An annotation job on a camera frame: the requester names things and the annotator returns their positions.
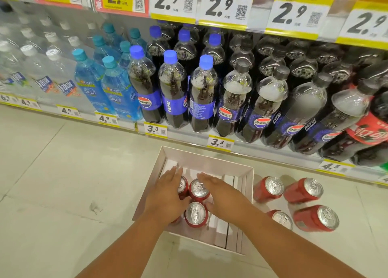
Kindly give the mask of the person's right hand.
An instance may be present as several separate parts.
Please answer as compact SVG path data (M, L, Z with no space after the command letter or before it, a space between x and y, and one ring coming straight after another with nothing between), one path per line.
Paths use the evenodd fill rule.
M218 203L219 218L242 228L243 213L252 206L239 190L232 185L206 173L198 173L197 178L209 190L213 202Z

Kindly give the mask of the person's left hand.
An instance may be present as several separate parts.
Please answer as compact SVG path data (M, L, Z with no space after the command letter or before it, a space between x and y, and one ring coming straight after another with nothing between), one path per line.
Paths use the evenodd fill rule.
M174 166L156 180L145 202L143 214L165 228L180 217L186 208L180 208L177 189L183 168Z

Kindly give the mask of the person's left forearm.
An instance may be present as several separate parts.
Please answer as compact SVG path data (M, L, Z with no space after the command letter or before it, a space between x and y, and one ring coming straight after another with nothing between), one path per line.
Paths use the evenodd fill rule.
M159 237L176 218L143 214L75 278L141 278Z

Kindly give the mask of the person's right forearm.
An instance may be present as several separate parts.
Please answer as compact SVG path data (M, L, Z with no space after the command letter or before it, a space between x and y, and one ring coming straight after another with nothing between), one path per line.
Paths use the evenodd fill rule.
M254 215L237 226L278 278L366 278L267 215Z

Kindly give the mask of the red soda can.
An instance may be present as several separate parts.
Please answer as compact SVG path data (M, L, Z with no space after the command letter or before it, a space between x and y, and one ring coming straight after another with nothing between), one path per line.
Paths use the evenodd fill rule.
M340 224L336 212L323 205L296 210L293 213L293 221L304 232L332 232Z
M194 179L189 184L188 192L189 192L189 196L192 198L194 202L203 203L210 196L209 190L198 178Z
M180 182L179 182L179 187L177 189L177 193L178 193L178 197L180 198L180 200L183 200L183 199L185 199L186 197L188 197L190 195L189 194L189 183L188 183L188 180L183 175L180 178Z
M283 196L290 204L301 204L318 200L324 193L323 186L313 178L301 178L284 189Z
M264 177L253 186L253 199L258 203L267 203L278 199L283 193L283 182L273 176Z
M207 207L201 202L191 202L185 210L184 218L188 226L200 228L206 225L209 212Z
M266 215L289 230L293 230L293 220L285 212L281 210L270 210L266 212Z

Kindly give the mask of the white cardboard box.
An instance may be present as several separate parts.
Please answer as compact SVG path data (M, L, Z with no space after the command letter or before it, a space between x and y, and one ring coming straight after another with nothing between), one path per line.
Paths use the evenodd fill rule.
M197 173L205 172L221 178L243 193L250 202L253 201L253 167L162 146L143 195L134 212L133 221L136 221L143 213L146 197L155 180L173 166L183 168L183 175L188 183L196 178ZM244 248L247 239L242 230L215 216L210 215L206 225L200 228L190 227L182 217L177 224L169 225L166 232L207 248L218 249L240 256L247 254Z

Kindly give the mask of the group of blue-capped cola bottles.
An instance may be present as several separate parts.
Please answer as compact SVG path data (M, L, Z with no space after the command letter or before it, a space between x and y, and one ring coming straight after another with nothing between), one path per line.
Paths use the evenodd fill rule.
M189 123L186 69L159 25L150 26L149 33L146 51L141 45L130 47L130 83L145 122L160 124L165 119L173 128L183 128Z

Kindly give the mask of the group of black-capped cola bottles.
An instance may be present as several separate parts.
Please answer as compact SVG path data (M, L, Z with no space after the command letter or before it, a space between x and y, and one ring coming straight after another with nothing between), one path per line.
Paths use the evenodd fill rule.
M259 140L276 149L313 155L326 143L364 117L371 100L388 89L388 53L374 48L347 49L328 42L259 36L250 32L210 31L203 44L210 48L221 36L226 58L215 56L216 67L242 72L247 83L221 82L221 101L214 127L221 136L235 133L242 141ZM388 160L388 139L361 150L350 161L374 167Z

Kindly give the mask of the group of light blue bottles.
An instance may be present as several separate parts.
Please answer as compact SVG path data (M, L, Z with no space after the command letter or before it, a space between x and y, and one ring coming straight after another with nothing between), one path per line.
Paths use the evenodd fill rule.
M92 37L94 52L90 58L80 45L72 51L76 61L75 80L97 112L113 114L122 120L143 119L138 96L127 73L120 45L129 51L130 43L116 34L111 23L104 25L109 37Z

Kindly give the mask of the red-labelled cola bottle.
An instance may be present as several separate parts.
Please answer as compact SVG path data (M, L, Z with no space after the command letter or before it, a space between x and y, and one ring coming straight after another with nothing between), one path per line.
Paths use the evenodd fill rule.
M342 162L388 139L388 89L371 100L368 113L319 149L319 156Z

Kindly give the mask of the white yellow-edged price sign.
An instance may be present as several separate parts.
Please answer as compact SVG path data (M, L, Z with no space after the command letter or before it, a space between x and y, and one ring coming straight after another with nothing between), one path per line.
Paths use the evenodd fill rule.
M149 0L150 17L155 20L195 24L198 0Z
M388 51L388 4L356 1L336 43Z
M200 0L199 25L245 31L253 0Z
M317 40L334 0L274 0L265 34Z

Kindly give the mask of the group of clear water bottles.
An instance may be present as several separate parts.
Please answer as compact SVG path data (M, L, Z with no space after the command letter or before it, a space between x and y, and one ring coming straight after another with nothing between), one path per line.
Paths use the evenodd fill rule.
M49 17L39 21L18 14L8 3L0 4L0 86L40 105L94 113L75 79L74 48Z

